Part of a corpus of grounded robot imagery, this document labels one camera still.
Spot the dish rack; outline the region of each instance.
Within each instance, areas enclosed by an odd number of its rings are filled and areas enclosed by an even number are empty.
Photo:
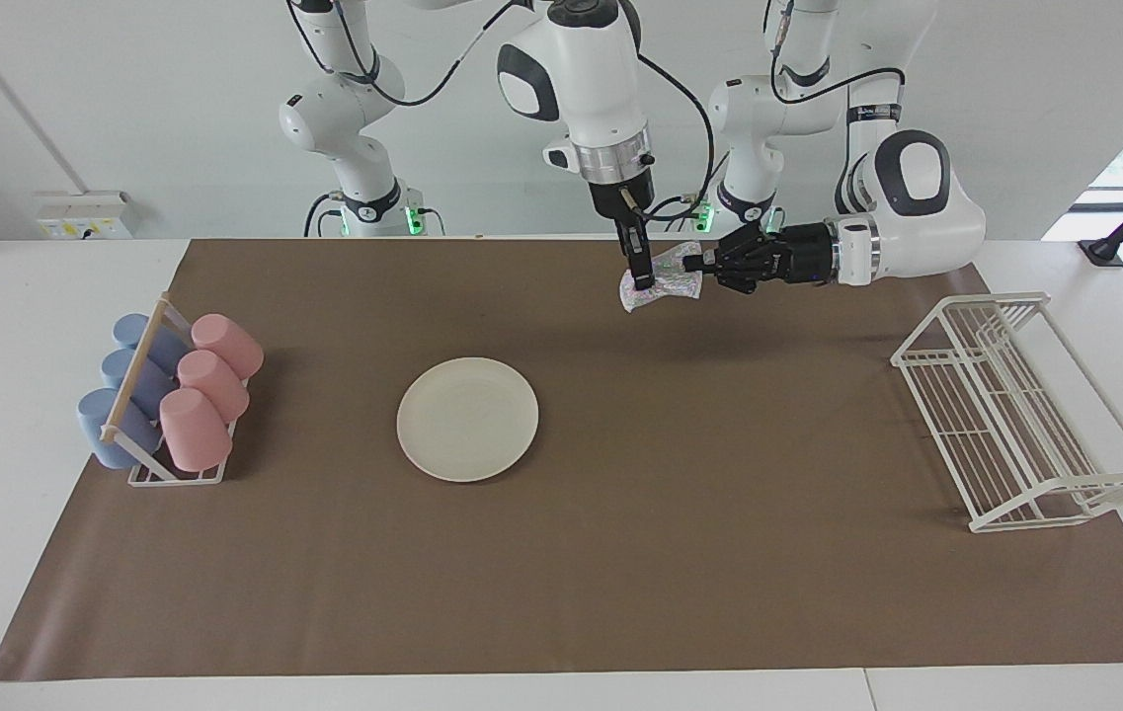
[[[131,467],[130,474],[127,476],[127,483],[131,486],[206,486],[214,485],[214,483],[223,481],[223,471],[227,468],[227,459],[223,459],[221,464],[212,470],[206,470],[203,472],[182,472],[181,470],[174,467],[174,464],[163,463],[158,455],[163,455],[163,446],[165,445],[165,438],[163,437],[158,444],[158,452],[156,454],[147,454],[144,448],[136,444],[127,432],[122,431],[122,414],[127,410],[127,402],[131,400],[131,395],[135,392],[135,386],[138,380],[140,380],[140,365],[149,356],[149,350],[152,350],[153,341],[158,334],[158,329],[166,325],[170,329],[174,330],[179,338],[182,338],[185,343],[192,344],[192,326],[183,318],[183,315],[177,311],[177,309],[170,303],[168,293],[163,293],[162,298],[156,302],[156,307],[153,308],[153,315],[149,316],[149,325],[144,329],[144,334],[140,337],[140,343],[135,347],[135,355],[131,359],[131,367],[127,368],[127,376],[122,379],[121,388],[118,388],[118,396],[113,400],[113,408],[109,410],[109,419],[106,420],[104,427],[101,427],[100,439],[106,445],[118,445],[122,449],[127,450],[128,454],[135,456],[138,464]],[[248,380],[244,382],[245,386],[249,386]],[[156,427],[162,427],[159,422],[154,422]],[[236,420],[228,422],[227,425],[227,436],[236,437]]]
[[[1043,320],[1123,432],[1123,419],[1050,318],[1048,302],[1047,293],[944,299],[891,357],[975,532],[1076,526],[1123,503],[1123,473],[1104,472],[1085,449],[1022,353],[1019,331]]]

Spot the white plate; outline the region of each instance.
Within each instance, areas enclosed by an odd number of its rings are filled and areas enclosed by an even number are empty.
[[[535,390],[513,368],[486,358],[435,365],[403,395],[398,435],[421,472],[476,482],[510,468],[539,427]]]

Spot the table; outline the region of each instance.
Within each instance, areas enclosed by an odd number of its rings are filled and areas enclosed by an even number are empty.
[[[94,386],[97,353],[83,349],[116,316],[145,310],[168,283],[184,241],[0,243],[0,638],[67,499],[83,458],[81,434],[69,416],[77,393]],[[989,243],[977,262],[994,291],[1046,290],[1053,313],[1123,412],[1123,272],[1094,271],[1075,246]],[[73,274],[72,280],[64,279]],[[25,371],[20,364],[25,364]],[[42,373],[30,379],[28,372]],[[1,476],[27,463],[36,476]],[[143,693],[131,684],[145,684]],[[475,676],[396,680],[194,680],[140,683],[2,685],[0,707],[91,707],[93,699],[149,705],[167,699],[213,699],[221,707],[266,705],[274,699],[340,699],[362,707],[416,707],[426,699],[449,707],[728,707],[928,708],[943,699],[978,705],[1058,707],[1079,693],[1081,707],[1112,708],[1123,694],[1123,666],[998,667],[998,669],[751,672],[751,674],[612,674]],[[1008,690],[1003,696],[999,690]],[[483,703],[485,699],[494,701]]]

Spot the blue cup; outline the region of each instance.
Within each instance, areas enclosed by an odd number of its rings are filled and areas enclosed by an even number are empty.
[[[146,328],[149,328],[149,318],[147,316],[122,316],[121,319],[118,319],[118,322],[113,323],[113,340],[118,343],[118,347],[130,347],[134,350],[140,344],[140,338],[144,336],[144,329]],[[156,338],[153,339],[153,347],[149,349],[149,361],[158,365],[162,372],[170,377],[174,377],[174,373],[179,368],[179,359],[191,352],[192,348],[182,338],[179,338],[175,332],[163,325],[163,327],[158,328]]]
[[[138,464],[135,456],[122,449],[122,446],[106,445],[100,440],[100,428],[109,421],[109,410],[113,408],[115,399],[118,399],[118,391],[110,388],[86,393],[86,396],[77,401],[77,423],[82,425],[86,441],[91,443],[92,452],[95,453],[95,458],[100,459],[100,464],[110,470],[130,470]],[[153,422],[145,418],[144,412],[140,412],[134,402],[127,402],[121,428],[147,454],[154,454],[162,445],[158,429],[153,427]]]
[[[122,380],[127,377],[127,368],[131,367],[135,361],[135,350],[131,347],[122,347],[106,356],[103,364],[100,364],[101,379],[106,388],[113,390],[122,389]],[[135,402],[150,420],[158,419],[162,408],[163,396],[174,392],[174,381],[162,368],[156,367],[153,361],[144,359],[140,364],[140,377],[135,382],[135,390],[131,391],[131,402]]]

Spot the pink cup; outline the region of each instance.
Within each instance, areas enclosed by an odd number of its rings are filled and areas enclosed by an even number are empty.
[[[182,388],[163,396],[161,410],[170,458],[180,470],[212,470],[232,453],[232,438],[222,418],[199,390]]]
[[[192,341],[212,350],[231,365],[239,379],[248,380],[263,367],[263,347],[225,315],[204,315],[192,323]]]
[[[249,409],[249,391],[231,365],[209,350],[193,350],[179,361],[179,384],[203,393],[225,422],[235,421]]]

